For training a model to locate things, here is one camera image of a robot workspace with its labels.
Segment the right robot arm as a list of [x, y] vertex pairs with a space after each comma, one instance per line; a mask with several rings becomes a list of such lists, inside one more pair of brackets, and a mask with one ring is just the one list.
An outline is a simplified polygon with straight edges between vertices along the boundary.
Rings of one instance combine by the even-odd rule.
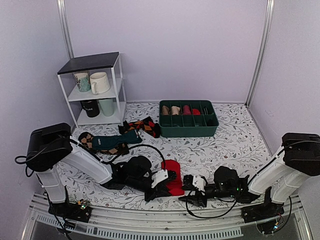
[[265, 195], [258, 213], [269, 218], [308, 178], [319, 174], [319, 135], [288, 132], [277, 152], [253, 177], [239, 177], [236, 170], [226, 166], [217, 168], [211, 184], [203, 176], [186, 175], [182, 187], [189, 193], [179, 200], [205, 208], [209, 199], [233, 198], [249, 204]]

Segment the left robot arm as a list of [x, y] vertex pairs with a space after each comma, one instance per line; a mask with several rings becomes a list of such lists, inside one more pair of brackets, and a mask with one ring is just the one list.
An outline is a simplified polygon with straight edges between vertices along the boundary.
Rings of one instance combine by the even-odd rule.
[[102, 161], [83, 143], [71, 135], [67, 123], [59, 123], [34, 130], [30, 134], [25, 164], [39, 177], [42, 187], [63, 216], [74, 213], [68, 191], [57, 171], [57, 164], [64, 162], [91, 177], [97, 184], [109, 190], [130, 187], [144, 192], [144, 200], [171, 196], [168, 183], [177, 178], [174, 170], [162, 163], [160, 170], [153, 172], [151, 162], [144, 156], [132, 157], [127, 162]]

